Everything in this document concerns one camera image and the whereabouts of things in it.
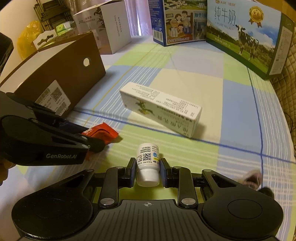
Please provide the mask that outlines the left hand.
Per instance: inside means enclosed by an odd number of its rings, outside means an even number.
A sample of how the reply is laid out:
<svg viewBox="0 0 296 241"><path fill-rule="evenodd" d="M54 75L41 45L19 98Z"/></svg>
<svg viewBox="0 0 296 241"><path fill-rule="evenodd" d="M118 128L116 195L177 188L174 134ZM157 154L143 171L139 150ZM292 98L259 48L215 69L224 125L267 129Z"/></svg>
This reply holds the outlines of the left hand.
<svg viewBox="0 0 296 241"><path fill-rule="evenodd" d="M1 159L0 160L0 185L3 184L3 181L7 180L9 170L15 166L14 163L6 160Z"/></svg>

